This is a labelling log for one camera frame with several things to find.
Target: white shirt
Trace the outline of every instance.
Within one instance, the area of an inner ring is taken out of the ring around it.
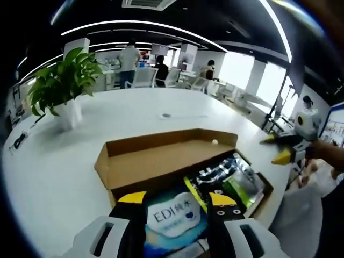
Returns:
[[[133,71],[140,60],[140,51],[134,46],[127,46],[119,54],[122,71]]]

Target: white flower pot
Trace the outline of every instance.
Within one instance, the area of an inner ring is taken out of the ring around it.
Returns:
[[[55,119],[64,131],[74,129],[82,120],[81,107],[77,100],[72,99],[67,102],[67,105],[55,106],[54,110],[60,115]]]

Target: robotic hand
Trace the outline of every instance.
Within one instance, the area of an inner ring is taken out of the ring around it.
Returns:
[[[294,129],[279,135],[270,135],[261,141],[263,144],[277,144],[284,150],[272,160],[273,164],[286,165],[293,162],[293,168],[301,172],[305,166],[306,150],[318,139],[321,118],[318,111],[304,110],[297,113]]]
[[[99,217],[80,231],[73,247],[61,258],[143,257],[145,195],[136,192],[122,197],[110,217]],[[210,193],[207,206],[210,257],[287,257],[279,240],[256,220],[245,219],[233,199]],[[190,258],[191,253],[168,257]]]

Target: white table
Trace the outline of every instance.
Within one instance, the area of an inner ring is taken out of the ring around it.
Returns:
[[[14,129],[4,146],[10,202],[21,228],[43,257],[64,253],[76,233],[111,211],[108,193],[94,170],[102,145],[143,134],[197,127],[238,134],[237,147],[275,188],[259,216],[265,227],[270,226],[290,166],[272,165],[277,148],[259,145],[266,134],[225,104],[201,92],[164,88],[99,92],[79,101],[83,121],[74,131],[57,132],[49,114],[11,155],[8,147],[37,119],[31,116]],[[188,118],[161,120],[162,113]]]

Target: open cardboard box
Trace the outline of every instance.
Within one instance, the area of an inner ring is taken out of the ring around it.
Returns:
[[[191,171],[200,171],[234,151],[238,136],[233,133],[191,129],[108,141],[95,169],[108,189],[112,207],[120,197],[139,191],[160,191],[181,182]],[[259,215],[273,187],[266,184],[264,198],[251,217]]]

